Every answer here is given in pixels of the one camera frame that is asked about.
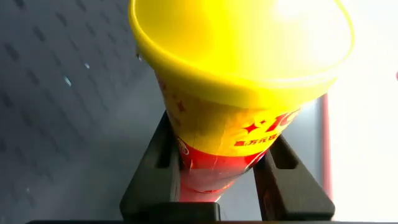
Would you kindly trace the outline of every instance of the gray surface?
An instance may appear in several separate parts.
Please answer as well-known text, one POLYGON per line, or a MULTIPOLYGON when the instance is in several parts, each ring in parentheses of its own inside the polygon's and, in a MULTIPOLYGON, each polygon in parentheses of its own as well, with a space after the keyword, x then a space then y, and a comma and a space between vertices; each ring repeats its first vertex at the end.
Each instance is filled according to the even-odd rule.
MULTIPOLYGON (((1 224, 121 219, 118 203, 164 111, 153 71, 133 57, 126 8, 0 1, 1 224)), ((314 111, 285 136, 320 179, 314 111)), ((252 172, 220 204, 223 219, 259 220, 252 172)))

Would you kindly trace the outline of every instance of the logo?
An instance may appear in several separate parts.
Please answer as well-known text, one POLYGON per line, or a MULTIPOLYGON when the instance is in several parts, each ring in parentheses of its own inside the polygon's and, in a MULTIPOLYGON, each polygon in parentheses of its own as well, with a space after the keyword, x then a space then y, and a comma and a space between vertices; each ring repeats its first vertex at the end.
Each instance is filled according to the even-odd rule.
POLYGON ((180 138, 178 138, 178 148, 185 155, 189 155, 189 150, 188 150, 187 146, 185 145, 185 143, 180 138))

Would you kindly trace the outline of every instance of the yellow cup lid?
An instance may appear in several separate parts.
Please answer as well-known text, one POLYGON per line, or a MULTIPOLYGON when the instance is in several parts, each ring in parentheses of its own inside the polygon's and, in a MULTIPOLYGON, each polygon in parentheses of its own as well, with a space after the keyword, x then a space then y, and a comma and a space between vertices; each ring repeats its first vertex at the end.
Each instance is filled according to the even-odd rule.
POLYGON ((336 78, 328 71, 354 42, 348 13, 333 0, 131 0, 129 18, 156 72, 200 98, 242 107, 324 94, 336 78))

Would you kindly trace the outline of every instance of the red stripe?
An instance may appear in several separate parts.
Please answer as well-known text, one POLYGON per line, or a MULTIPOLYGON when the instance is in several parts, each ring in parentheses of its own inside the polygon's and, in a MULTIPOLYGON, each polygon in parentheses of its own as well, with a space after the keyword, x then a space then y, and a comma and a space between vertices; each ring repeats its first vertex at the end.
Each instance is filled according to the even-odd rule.
POLYGON ((325 192, 332 199, 331 189, 331 164, 330 164, 330 130, 329 130, 329 106, 328 95, 321 98, 322 101, 322 183, 325 192))

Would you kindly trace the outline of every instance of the textured wall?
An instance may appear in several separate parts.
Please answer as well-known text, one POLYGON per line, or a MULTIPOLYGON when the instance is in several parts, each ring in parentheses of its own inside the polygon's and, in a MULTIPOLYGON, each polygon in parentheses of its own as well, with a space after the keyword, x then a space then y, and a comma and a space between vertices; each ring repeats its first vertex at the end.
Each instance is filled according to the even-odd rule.
POLYGON ((0 223, 30 219, 143 75, 127 4, 0 1, 0 223))

